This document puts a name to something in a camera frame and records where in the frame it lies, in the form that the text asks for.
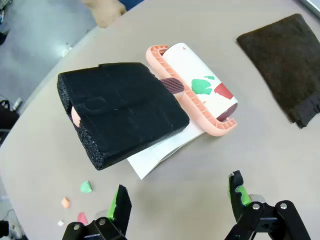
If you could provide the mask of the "person's right hand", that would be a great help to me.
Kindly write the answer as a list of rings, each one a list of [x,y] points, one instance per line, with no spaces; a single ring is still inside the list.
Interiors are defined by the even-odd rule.
[[[117,18],[127,12],[119,0],[81,0],[87,6],[98,27],[107,28]]]

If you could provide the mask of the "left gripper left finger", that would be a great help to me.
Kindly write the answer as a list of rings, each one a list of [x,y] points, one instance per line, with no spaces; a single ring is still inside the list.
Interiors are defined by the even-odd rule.
[[[128,190],[119,185],[107,216],[99,217],[90,224],[71,222],[65,229],[63,240],[125,240],[132,203]]]

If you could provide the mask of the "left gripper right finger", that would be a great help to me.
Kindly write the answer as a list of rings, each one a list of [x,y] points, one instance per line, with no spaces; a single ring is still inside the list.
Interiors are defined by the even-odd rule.
[[[239,170],[228,176],[228,196],[236,224],[227,240],[253,240],[257,233],[267,233],[272,240],[311,238],[293,202],[270,206],[261,195],[248,194]]]

